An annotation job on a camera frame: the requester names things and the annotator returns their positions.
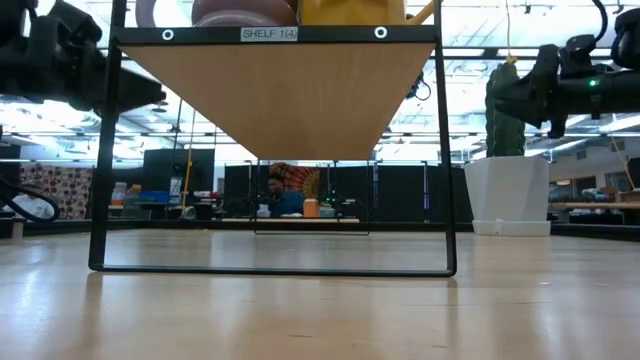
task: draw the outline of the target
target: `shelf label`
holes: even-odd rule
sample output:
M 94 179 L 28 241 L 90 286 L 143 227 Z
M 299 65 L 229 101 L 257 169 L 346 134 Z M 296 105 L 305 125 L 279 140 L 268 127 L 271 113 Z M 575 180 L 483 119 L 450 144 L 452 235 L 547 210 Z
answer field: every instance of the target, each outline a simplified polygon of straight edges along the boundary
M 298 28 L 286 27 L 244 27 L 240 29 L 240 42 L 281 42 L 298 41 Z

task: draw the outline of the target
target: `yellow container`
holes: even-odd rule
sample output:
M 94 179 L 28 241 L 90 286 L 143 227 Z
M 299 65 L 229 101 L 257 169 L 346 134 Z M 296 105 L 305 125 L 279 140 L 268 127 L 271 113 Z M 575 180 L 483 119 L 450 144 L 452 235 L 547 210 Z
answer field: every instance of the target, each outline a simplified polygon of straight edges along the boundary
M 304 201 L 303 210 L 304 217 L 319 217 L 319 204 L 316 199 L 307 199 Z
M 406 0 L 301 0 L 302 25 L 420 25 L 433 14 L 433 1 L 406 19 Z

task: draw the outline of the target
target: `cactus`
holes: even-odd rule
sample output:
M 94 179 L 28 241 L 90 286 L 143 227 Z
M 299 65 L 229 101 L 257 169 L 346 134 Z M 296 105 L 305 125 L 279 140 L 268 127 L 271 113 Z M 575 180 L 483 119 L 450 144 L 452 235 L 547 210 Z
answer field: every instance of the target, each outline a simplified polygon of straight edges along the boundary
M 493 98 L 493 89 L 518 80 L 516 66 L 513 64 L 500 64 L 491 72 L 485 97 L 487 157 L 524 155 L 524 122 L 496 111 Z

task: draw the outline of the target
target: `white planter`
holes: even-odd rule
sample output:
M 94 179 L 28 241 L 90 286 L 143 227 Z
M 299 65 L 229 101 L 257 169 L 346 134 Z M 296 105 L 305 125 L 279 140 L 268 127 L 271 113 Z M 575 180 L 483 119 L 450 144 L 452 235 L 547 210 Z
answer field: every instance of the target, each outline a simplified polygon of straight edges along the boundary
M 549 236 L 549 164 L 541 157 L 478 160 L 464 168 L 479 235 Z

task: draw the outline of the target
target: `colorful patterned wall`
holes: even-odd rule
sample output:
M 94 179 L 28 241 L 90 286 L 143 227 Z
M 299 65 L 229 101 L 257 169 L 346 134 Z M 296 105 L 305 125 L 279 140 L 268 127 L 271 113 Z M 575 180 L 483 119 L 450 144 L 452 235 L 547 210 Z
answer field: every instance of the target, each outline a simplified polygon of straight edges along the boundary
M 284 187 L 299 191 L 306 198 L 318 198 L 320 191 L 320 171 L 317 168 L 276 163 L 269 167 L 269 174 L 279 174 L 284 178 Z
M 38 179 L 43 194 L 60 206 L 60 220 L 81 220 L 87 214 L 93 169 L 59 167 L 43 164 L 23 165 L 20 180 Z

